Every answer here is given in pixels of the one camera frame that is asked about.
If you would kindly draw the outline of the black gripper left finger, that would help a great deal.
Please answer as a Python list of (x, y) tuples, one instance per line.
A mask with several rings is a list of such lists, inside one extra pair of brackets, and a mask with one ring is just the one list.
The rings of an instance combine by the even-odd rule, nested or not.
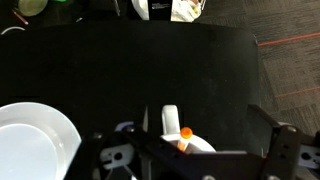
[(148, 129), (151, 120), (149, 113), (150, 110), (145, 108), (141, 124), (130, 123), (124, 127), (127, 142), (141, 156), (171, 157), (174, 154), (174, 147), (160, 136), (154, 136)]

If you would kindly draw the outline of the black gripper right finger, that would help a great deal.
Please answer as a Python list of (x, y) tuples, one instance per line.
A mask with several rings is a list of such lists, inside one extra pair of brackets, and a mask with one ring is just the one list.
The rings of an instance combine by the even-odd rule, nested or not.
[(256, 105), (247, 108), (245, 132), (248, 156), (259, 160), (296, 160), (299, 156), (301, 131), (277, 122)]

